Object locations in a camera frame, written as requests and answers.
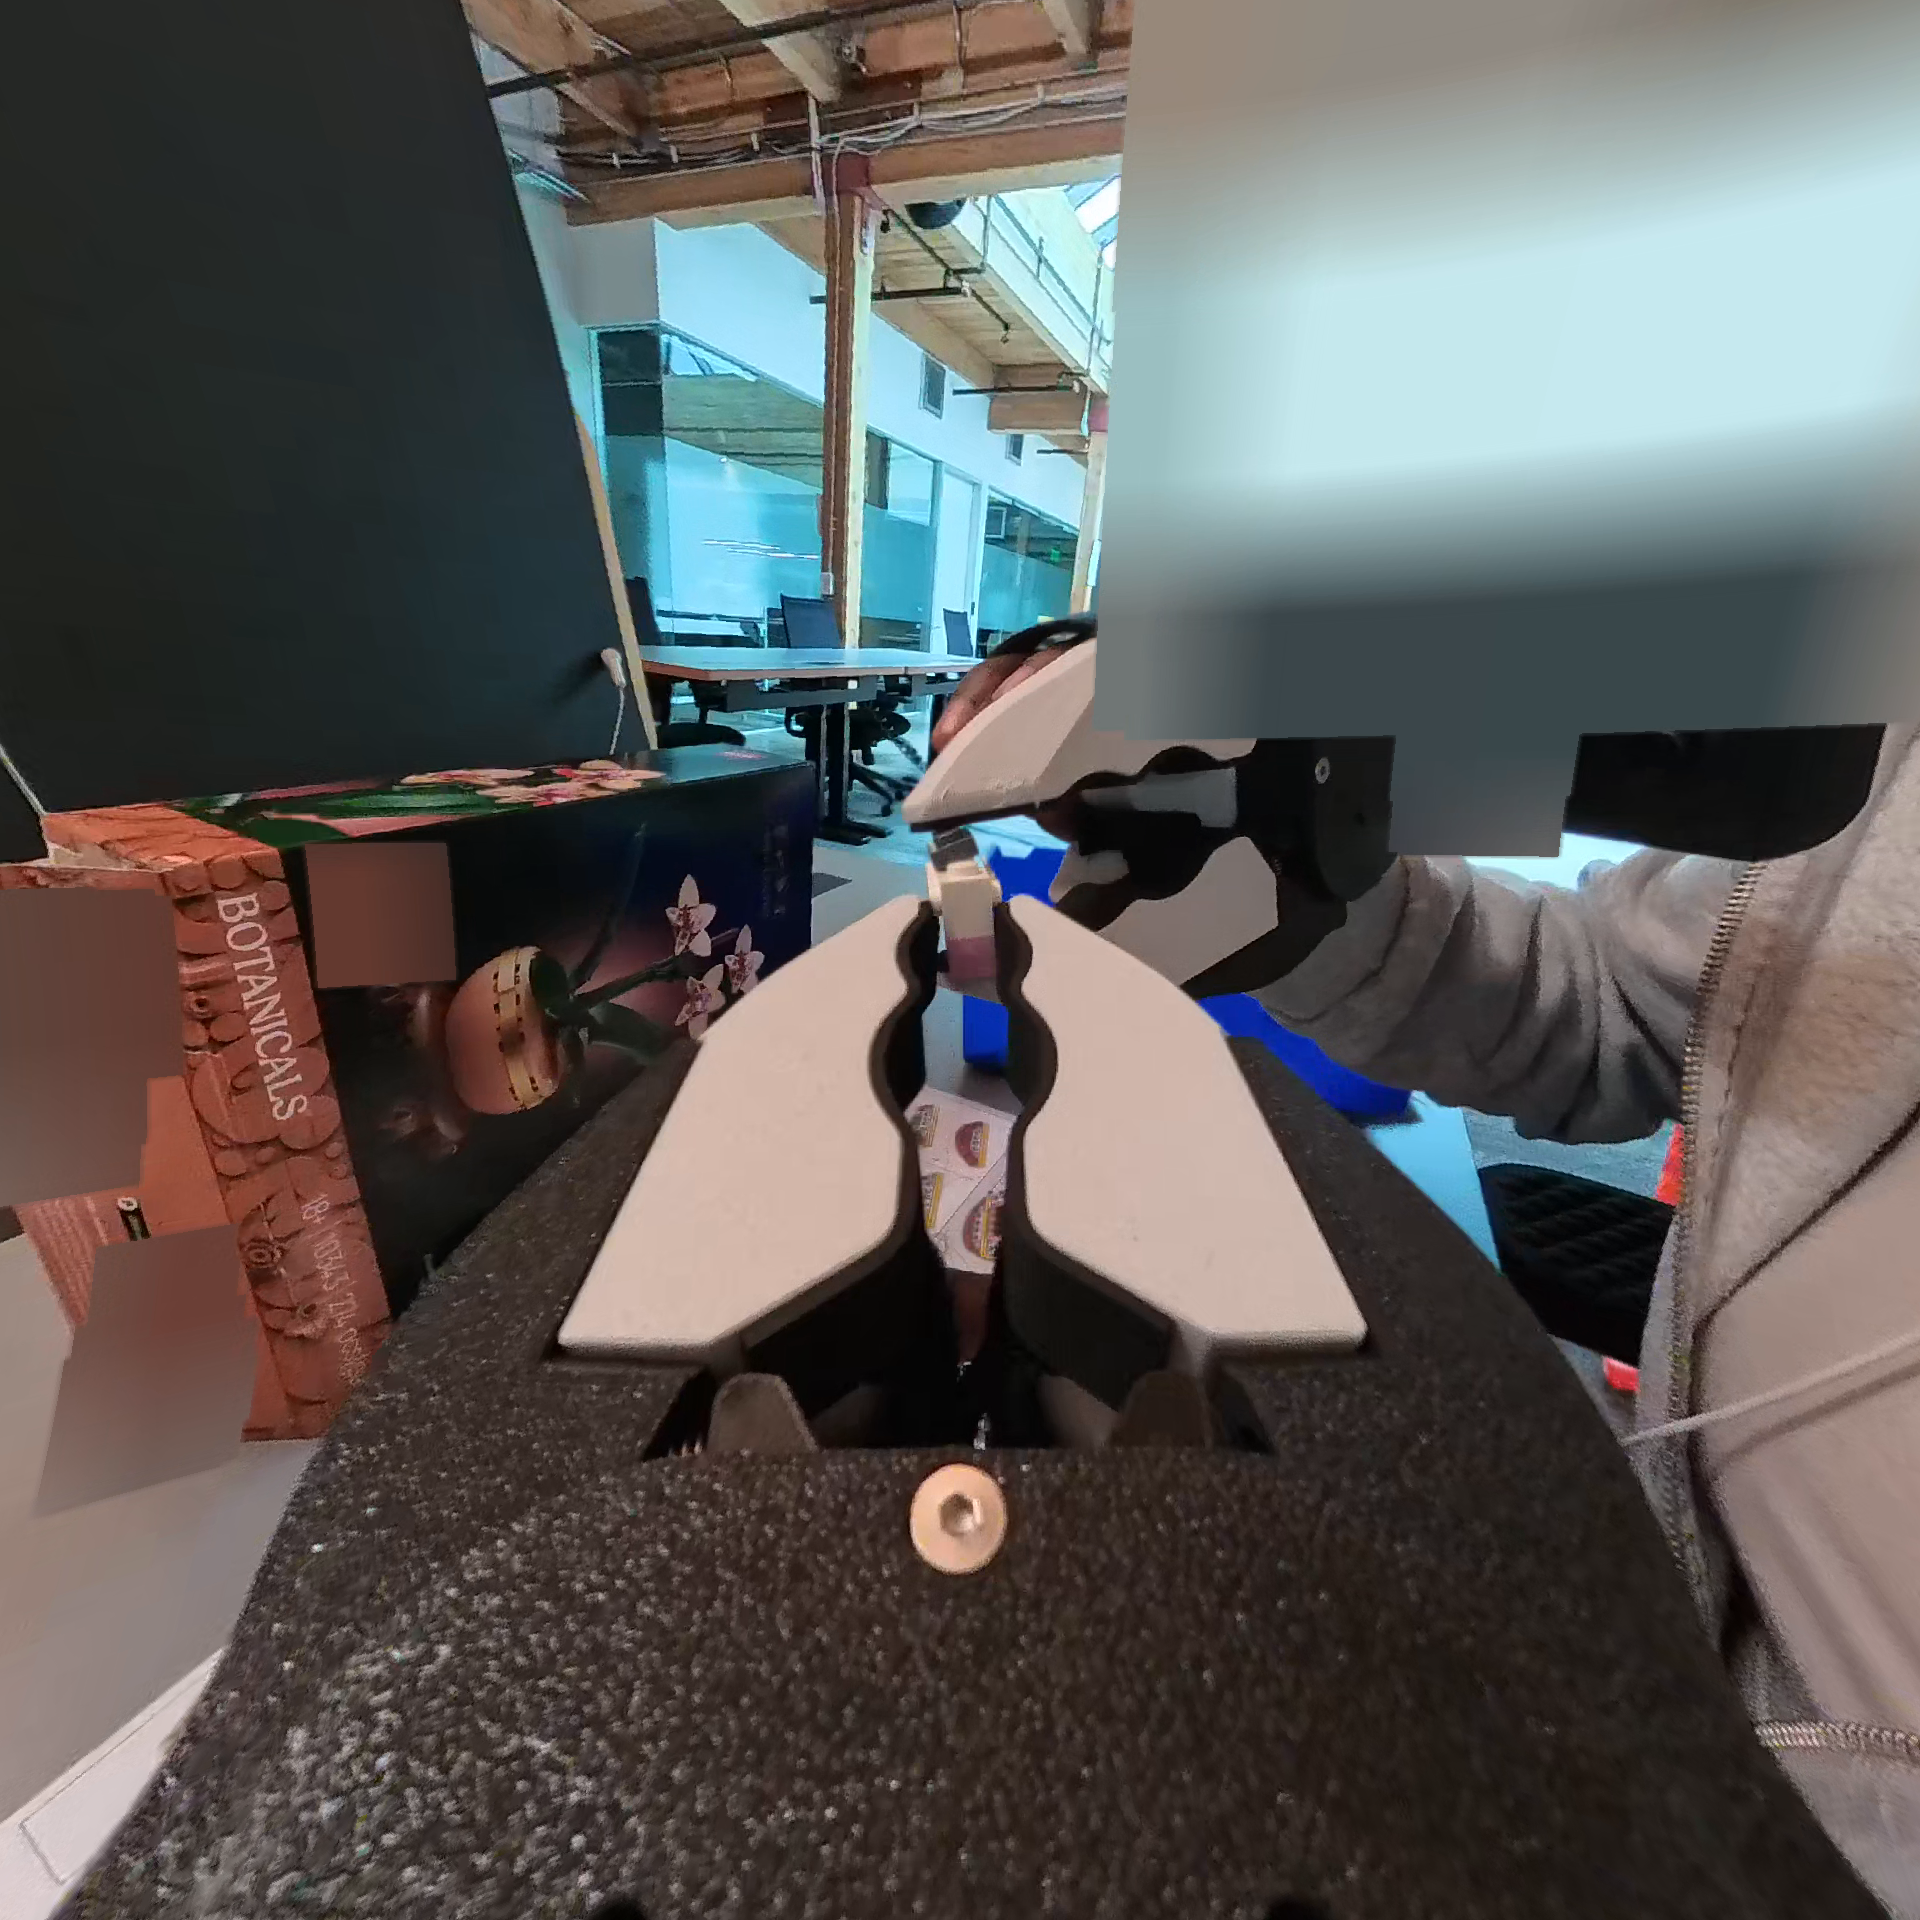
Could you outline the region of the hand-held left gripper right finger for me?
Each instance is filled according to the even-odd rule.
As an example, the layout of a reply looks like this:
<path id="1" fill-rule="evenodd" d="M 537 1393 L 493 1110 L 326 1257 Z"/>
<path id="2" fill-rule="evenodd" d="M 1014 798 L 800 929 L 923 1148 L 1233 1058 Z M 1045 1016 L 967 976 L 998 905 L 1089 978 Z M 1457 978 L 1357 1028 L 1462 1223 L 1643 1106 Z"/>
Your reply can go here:
<path id="1" fill-rule="evenodd" d="M 1045 1362 L 1356 1354 L 1364 1319 L 1222 1032 L 1020 896 L 996 911 L 1008 1156 L 998 1282 Z"/>

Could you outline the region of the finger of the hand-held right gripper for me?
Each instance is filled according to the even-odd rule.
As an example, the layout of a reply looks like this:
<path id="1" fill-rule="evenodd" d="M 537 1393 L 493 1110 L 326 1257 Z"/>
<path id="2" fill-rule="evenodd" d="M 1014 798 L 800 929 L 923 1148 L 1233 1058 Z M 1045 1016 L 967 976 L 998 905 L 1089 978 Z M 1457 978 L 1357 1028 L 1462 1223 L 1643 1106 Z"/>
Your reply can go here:
<path id="1" fill-rule="evenodd" d="M 974 704 L 905 801 L 921 832 L 1029 816 L 1072 843 L 1220 842 L 1257 827 L 1248 737 L 1174 737 L 1097 714 L 1097 646 L 1053 648 Z"/>
<path id="2" fill-rule="evenodd" d="M 1259 992 L 1327 937 L 1327 900 L 1195 818 L 1052 818 L 1052 905 L 1191 996 Z"/>

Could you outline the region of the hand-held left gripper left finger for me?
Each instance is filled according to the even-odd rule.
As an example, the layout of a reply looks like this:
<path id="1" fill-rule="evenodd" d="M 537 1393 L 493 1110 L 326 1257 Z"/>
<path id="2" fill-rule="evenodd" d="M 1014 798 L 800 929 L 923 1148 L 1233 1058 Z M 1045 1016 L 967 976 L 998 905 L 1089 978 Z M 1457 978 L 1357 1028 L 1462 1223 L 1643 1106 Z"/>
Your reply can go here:
<path id="1" fill-rule="evenodd" d="M 921 1231 L 905 1102 L 923 1070 L 931 911 L 893 899 L 740 999 L 670 1099 L 561 1319 L 569 1358 L 742 1360 L 856 1263 Z"/>

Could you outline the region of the blue plastic bin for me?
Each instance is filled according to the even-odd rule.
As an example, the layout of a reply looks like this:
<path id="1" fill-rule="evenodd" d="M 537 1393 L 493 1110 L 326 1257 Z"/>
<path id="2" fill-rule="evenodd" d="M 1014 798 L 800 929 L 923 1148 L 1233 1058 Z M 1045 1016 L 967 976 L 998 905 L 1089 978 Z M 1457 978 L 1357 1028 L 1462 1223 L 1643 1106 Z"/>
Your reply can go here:
<path id="1" fill-rule="evenodd" d="M 1045 899 L 1065 860 L 1065 850 L 1055 847 L 1029 849 L 1000 843 L 988 835 L 977 838 L 977 849 L 1006 899 Z M 1413 1123 L 1409 1092 L 1334 1064 L 1321 1047 L 1284 1028 L 1255 996 L 1224 994 L 1199 1004 L 1227 1039 L 1259 1046 L 1347 1121 L 1366 1127 Z M 968 1070 L 1003 1076 L 1008 1039 L 1009 1027 L 1000 1007 L 988 999 L 961 999 L 961 1060 Z"/>

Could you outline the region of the person's right forearm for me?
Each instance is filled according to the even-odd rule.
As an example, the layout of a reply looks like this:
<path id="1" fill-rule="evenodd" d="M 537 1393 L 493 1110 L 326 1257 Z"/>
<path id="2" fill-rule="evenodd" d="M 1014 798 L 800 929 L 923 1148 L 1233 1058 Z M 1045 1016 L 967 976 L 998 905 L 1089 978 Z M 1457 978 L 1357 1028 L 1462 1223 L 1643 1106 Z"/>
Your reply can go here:
<path id="1" fill-rule="evenodd" d="M 1699 982 L 1742 876 L 1643 850 L 1568 890 L 1405 855 L 1257 996 L 1339 1066 L 1526 1139 L 1645 1139 L 1683 1111 Z"/>

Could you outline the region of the wooden office desk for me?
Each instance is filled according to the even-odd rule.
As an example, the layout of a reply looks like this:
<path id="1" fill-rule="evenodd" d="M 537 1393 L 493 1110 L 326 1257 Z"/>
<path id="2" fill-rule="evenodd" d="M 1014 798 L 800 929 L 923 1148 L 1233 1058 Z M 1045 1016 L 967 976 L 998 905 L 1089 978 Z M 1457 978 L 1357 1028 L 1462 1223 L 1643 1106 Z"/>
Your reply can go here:
<path id="1" fill-rule="evenodd" d="M 805 648 L 678 648 L 628 649 L 631 673 L 664 687 L 712 687 L 727 714 L 822 710 L 806 731 L 806 756 L 819 788 L 815 835 L 845 849 L 863 849 L 884 827 L 848 816 L 849 711 L 877 692 L 901 687 L 918 690 L 931 682 L 960 682 L 976 662 L 916 649 L 805 649 Z"/>

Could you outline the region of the grey desk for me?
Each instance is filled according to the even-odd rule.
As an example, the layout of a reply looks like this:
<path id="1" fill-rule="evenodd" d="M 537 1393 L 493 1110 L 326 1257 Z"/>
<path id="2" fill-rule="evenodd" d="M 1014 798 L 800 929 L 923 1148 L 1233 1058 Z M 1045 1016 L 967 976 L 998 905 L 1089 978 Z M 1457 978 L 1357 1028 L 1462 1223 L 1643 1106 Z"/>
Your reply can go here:
<path id="1" fill-rule="evenodd" d="M 825 843 L 813 855 L 815 943 L 887 896 L 918 891 L 921 842 Z M 1439 1110 L 1373 1140 L 1492 1251 L 1477 1168 L 1537 1163 L 1652 1194 L 1668 1130 L 1601 1148 L 1526 1143 L 1510 1123 Z M 221 1466 L 38 1516 L 56 1390 L 71 1346 L 23 1232 L 3 1248 L 3 1814 L 11 1816 L 206 1663 L 231 1633 L 312 1444 L 241 1444 Z"/>

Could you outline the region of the dark building set box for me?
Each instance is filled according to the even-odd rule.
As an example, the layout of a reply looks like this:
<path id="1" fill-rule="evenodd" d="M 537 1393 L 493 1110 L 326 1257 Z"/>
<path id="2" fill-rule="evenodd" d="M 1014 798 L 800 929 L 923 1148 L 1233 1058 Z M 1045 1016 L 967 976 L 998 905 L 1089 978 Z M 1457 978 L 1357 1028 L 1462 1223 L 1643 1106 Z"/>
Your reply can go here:
<path id="1" fill-rule="evenodd" d="M 165 904 L 181 1022 L 140 1183 L 15 1206 L 67 1324 L 109 1244 L 228 1231 L 241 1435 L 323 1433 L 484 1215 L 808 946 L 815 808 L 727 737 L 47 818 L 5 896 Z"/>

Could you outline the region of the black divider panel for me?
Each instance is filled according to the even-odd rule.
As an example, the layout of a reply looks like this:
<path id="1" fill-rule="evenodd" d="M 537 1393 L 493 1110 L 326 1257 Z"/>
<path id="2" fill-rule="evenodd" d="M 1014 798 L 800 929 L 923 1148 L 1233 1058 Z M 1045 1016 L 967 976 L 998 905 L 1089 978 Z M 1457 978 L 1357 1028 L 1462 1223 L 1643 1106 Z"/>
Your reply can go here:
<path id="1" fill-rule="evenodd" d="M 5 6 L 5 858 L 613 745 L 615 580 L 460 6 Z"/>

